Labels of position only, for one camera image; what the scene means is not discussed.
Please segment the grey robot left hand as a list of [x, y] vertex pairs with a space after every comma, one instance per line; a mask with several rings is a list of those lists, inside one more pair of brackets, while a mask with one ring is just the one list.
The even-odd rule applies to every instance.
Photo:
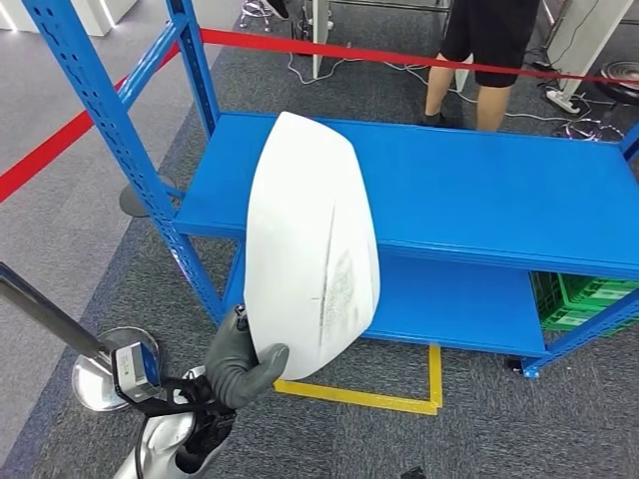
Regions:
[[270, 388], [282, 374], [289, 355], [287, 345], [276, 343], [258, 358], [245, 308], [237, 305], [212, 339], [204, 362], [205, 376], [219, 402], [239, 409]]

